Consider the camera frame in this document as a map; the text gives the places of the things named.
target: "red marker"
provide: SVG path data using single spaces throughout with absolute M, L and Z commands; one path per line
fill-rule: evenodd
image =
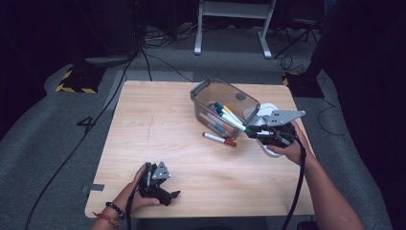
M 212 135 L 212 134 L 210 134 L 210 133 L 207 133 L 207 132 L 203 132 L 203 136 L 204 136 L 204 137 L 207 137 L 207 138 L 209 138 L 209 139 L 215 140 L 215 141 L 217 141 L 217 142 L 226 144 L 226 145 L 228 145 L 228 146 L 235 147 L 235 146 L 237 145 L 237 143 L 234 142 L 234 141 L 226 140 L 226 139 L 224 139 L 224 138 L 214 136 L 214 135 Z

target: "black bracelet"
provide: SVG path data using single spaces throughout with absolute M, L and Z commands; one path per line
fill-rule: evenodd
M 117 205 L 115 205 L 113 202 L 105 202 L 105 206 L 116 210 L 120 216 L 120 220 L 125 218 L 123 211 L 119 207 L 117 207 Z

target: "gray carpet floor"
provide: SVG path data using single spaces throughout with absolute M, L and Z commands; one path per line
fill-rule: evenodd
M 148 57 L 151 77 L 154 81 L 200 82 L 219 78 L 229 83 L 282 84 L 281 75 L 287 71 L 282 67 L 286 63 L 264 58 L 256 31 L 260 28 L 208 31 L 203 35 L 200 56 L 193 54 L 194 36 L 165 48 L 145 49 L 154 56 Z M 267 37 L 267 40 L 274 53 L 287 44 L 285 33 Z M 304 71 L 315 45 L 310 38 L 286 51 L 285 55 L 293 60 L 290 69 Z M 88 229 L 94 221 L 84 215 L 87 193 L 83 187 L 93 182 L 114 106 L 104 111 L 73 152 L 84 133 L 84 127 L 76 123 L 88 116 L 98 117 L 118 87 L 124 66 L 106 70 L 97 94 L 56 92 L 68 68 L 69 65 L 61 67 L 47 79 L 44 85 L 47 96 L 19 119 L 0 143 L 0 196 L 4 202 L 0 208 L 0 229 L 24 228 L 41 190 L 69 156 L 37 203 L 29 229 Z M 133 60 L 125 78 L 149 81 L 142 54 Z M 324 72 L 318 81 L 326 95 L 324 100 L 294 98 L 298 109 L 306 111 L 304 126 L 315 153 L 367 229 L 392 229 L 381 193 L 351 141 L 334 84 Z M 297 222 L 308 219 L 310 217 L 295 216 L 288 229 L 296 229 Z M 284 217 L 267 217 L 266 220 L 268 229 L 280 229 Z

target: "human arm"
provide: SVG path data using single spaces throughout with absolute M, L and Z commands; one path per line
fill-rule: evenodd
M 305 135 L 296 122 L 292 122 L 307 153 L 304 177 L 310 191 L 319 229 L 364 229 L 362 222 L 348 201 L 338 191 L 326 171 L 311 152 Z M 285 149 L 268 146 L 275 153 L 285 155 L 289 160 L 300 164 L 300 145 L 297 141 Z
M 120 210 L 125 212 L 125 205 L 127 203 L 128 197 L 130 196 L 135 184 L 138 181 L 138 178 L 142 175 L 146 164 L 144 164 L 134 176 L 134 179 L 128 183 L 123 190 L 117 195 L 117 197 L 112 201 Z M 140 196 L 140 193 L 137 192 L 134 196 L 134 200 L 131 205 L 131 213 L 135 213 L 142 207 L 159 205 L 159 200 L 157 198 L 143 198 Z M 119 220 L 120 216 L 116 210 L 110 207 L 106 207 L 101 211 L 102 214 L 107 215 L 111 219 Z M 92 225 L 92 230 L 113 230 L 115 226 L 104 218 L 98 218 L 96 222 Z

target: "white metal stand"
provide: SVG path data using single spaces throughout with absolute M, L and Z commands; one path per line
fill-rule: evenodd
M 197 36 L 196 42 L 194 44 L 194 53 L 196 55 L 200 55 L 202 52 L 203 15 L 243 17 L 265 20 L 262 32 L 258 32 L 258 37 L 265 58 L 271 58 L 272 55 L 271 52 L 269 51 L 268 44 L 266 43 L 265 36 L 266 32 L 268 31 L 269 22 L 271 21 L 274 7 L 275 1 L 272 1 L 270 5 L 262 5 L 262 4 L 246 4 L 246 3 L 211 2 L 200 0 Z

